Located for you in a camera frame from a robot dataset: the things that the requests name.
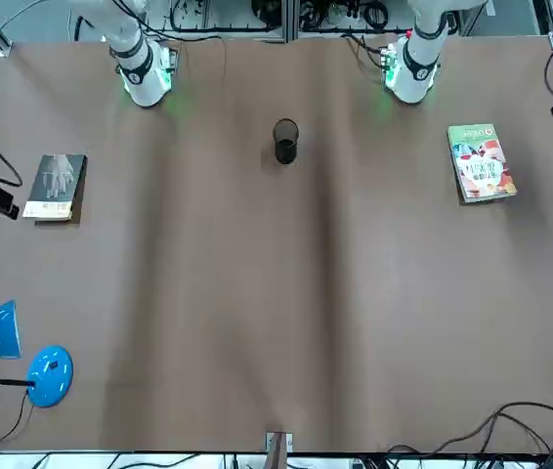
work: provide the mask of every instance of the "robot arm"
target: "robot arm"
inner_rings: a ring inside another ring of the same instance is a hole
[[[127,92],[141,107],[154,106],[170,91],[174,51],[144,36],[133,14],[145,10],[147,0],[69,0],[70,8],[92,24],[109,42]]]
[[[385,85],[405,103],[416,104],[433,86],[448,35],[446,12],[467,10],[487,0],[408,0],[415,13],[411,36],[392,44],[386,56]]]

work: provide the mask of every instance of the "table surface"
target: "table surface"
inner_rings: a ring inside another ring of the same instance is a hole
[[[424,451],[506,402],[553,405],[548,53],[451,39],[409,107],[345,40],[187,44],[176,93],[140,109],[105,45],[17,45],[0,61],[17,201],[43,153],[90,161],[78,226],[0,216],[22,343],[0,375],[53,343],[75,367],[66,399],[0,448],[258,451],[284,430],[298,451]],[[300,127],[289,167],[282,117]],[[495,124],[519,193],[462,206],[447,127],[476,122]],[[0,387],[0,435],[20,399]],[[553,440],[553,414],[513,412]],[[490,450],[535,452],[509,422]]]

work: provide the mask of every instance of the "black cup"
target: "black cup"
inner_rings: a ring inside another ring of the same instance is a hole
[[[292,119],[281,119],[273,130],[275,156],[280,164],[290,164],[296,159],[298,126]]]

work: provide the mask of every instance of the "desk lamp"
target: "desk lamp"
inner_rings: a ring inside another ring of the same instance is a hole
[[[21,341],[16,323],[16,302],[0,306],[0,359],[19,359]],[[42,349],[29,366],[26,381],[2,379],[5,386],[23,386],[32,405],[50,407],[58,404],[72,381],[72,358],[66,349],[51,345]]]

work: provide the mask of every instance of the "colorful book cover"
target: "colorful book cover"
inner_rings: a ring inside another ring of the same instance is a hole
[[[85,161],[84,154],[43,155],[22,217],[42,221],[70,220]]]
[[[492,124],[452,125],[448,127],[448,140],[465,202],[481,202],[517,193]]]

